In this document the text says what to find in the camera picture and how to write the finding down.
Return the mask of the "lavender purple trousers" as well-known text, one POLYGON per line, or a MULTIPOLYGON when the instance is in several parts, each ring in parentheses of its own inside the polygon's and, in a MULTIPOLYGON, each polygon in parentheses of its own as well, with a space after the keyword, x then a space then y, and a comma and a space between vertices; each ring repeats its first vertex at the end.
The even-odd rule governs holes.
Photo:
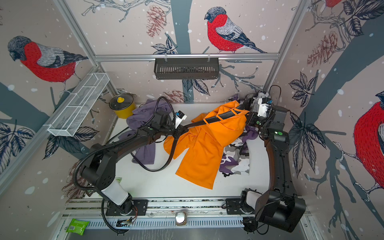
MULTIPOLYGON (((133 111, 134 114, 127 118, 127 125, 131 130, 120 135, 119 140, 126 139, 130 135, 133 135, 139 127, 148 122, 155 112, 155 106, 156 101, 148 99, 144 105, 135 109, 133 111)), ((156 144, 152 143, 150 145, 139 148, 135 153, 135 157, 139 159, 144 165, 153 165, 155 162, 155 154, 156 144)))

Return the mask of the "orange trousers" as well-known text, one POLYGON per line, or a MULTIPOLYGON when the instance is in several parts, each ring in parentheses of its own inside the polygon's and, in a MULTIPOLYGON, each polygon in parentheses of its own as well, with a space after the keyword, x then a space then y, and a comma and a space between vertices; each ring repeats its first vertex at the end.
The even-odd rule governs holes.
POLYGON ((176 145, 173 158, 185 154, 176 175, 200 187, 212 190, 221 165, 224 148, 233 143, 244 131, 247 110, 239 109, 239 102, 225 103, 208 114, 200 114, 192 127, 176 145))

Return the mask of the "purple camouflage trousers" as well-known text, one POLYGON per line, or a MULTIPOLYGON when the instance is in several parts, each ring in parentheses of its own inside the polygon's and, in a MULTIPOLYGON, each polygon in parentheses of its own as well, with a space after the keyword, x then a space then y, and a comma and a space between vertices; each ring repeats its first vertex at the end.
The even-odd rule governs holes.
MULTIPOLYGON (((258 101, 261 98, 269 97, 265 91, 256 94, 248 94, 245 99, 239 97, 238 94, 231 96, 226 102, 237 101, 243 104, 246 109, 258 111, 258 101)), ((224 148, 223 157, 219 172, 224 177, 231 175, 244 175, 248 176, 250 173, 250 154, 247 141, 254 140, 258 137, 258 132, 255 127, 246 126, 243 133, 234 142, 224 148)))

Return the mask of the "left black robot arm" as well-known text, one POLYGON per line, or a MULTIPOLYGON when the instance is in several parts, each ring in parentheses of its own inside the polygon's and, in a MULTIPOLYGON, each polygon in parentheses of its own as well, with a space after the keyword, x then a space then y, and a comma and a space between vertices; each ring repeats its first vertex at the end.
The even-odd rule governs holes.
POLYGON ((126 155, 156 142, 162 136, 172 136, 174 141, 169 158, 158 169, 164 170, 174 157, 180 136, 188 132, 188 128, 181 124, 187 116, 181 111, 173 111, 172 114, 170 117, 169 113, 155 109, 151 118, 131 137, 104 146, 97 145, 75 167, 74 186, 82 191, 97 192, 104 201, 114 204, 123 215, 130 213, 134 208, 132 196, 116 181, 116 165, 126 155))

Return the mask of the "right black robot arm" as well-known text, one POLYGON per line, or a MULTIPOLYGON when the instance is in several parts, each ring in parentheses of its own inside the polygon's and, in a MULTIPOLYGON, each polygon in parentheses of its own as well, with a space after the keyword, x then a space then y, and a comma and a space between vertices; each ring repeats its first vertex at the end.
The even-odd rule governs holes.
POLYGON ((298 197, 289 166, 289 134, 284 131, 288 110, 269 106, 266 117, 251 113, 249 124, 256 127, 269 158, 269 189, 257 197, 253 218, 244 218, 244 230, 254 233, 267 226, 293 232, 306 211, 305 200, 298 197))

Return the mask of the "yellow pot with lid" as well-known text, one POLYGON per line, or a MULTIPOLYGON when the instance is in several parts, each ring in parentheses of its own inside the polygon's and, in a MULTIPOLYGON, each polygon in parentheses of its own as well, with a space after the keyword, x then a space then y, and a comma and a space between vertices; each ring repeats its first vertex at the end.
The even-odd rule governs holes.
POLYGON ((134 114, 133 111, 136 109, 134 95, 130 93, 116 95, 109 102, 109 107, 118 118, 127 119, 134 114))

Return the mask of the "black hanging basket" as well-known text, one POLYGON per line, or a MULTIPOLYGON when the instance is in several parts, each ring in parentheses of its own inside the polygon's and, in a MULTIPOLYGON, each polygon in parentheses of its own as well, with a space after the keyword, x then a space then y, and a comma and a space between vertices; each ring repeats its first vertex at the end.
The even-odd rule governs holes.
POLYGON ((156 59, 154 66, 158 80, 214 80, 219 72, 218 58, 156 59))

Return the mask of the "green wipes packet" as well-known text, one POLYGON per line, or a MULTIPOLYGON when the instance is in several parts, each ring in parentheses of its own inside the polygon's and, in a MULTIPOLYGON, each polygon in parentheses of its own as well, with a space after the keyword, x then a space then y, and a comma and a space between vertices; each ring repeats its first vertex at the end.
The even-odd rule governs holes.
POLYGON ((80 221, 77 219, 72 219, 69 226, 67 227, 67 233, 75 233, 82 236, 85 232, 85 229, 90 224, 88 221, 80 221))

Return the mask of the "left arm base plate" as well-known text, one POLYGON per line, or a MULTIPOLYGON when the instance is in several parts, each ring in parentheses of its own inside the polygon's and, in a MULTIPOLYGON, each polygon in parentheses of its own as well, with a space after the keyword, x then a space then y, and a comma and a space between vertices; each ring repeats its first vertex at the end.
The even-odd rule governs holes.
POLYGON ((111 201, 107 201, 106 216, 145 216, 149 201, 146 199, 127 200, 123 205, 118 206, 111 201))

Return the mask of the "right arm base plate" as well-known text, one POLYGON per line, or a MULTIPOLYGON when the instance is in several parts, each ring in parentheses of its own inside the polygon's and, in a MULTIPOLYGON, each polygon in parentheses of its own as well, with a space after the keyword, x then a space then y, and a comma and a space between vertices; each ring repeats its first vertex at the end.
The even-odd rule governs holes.
POLYGON ((254 207, 251 207, 245 200, 240 198, 227 198, 225 200, 225 209, 228 215, 252 215, 255 213, 254 207))

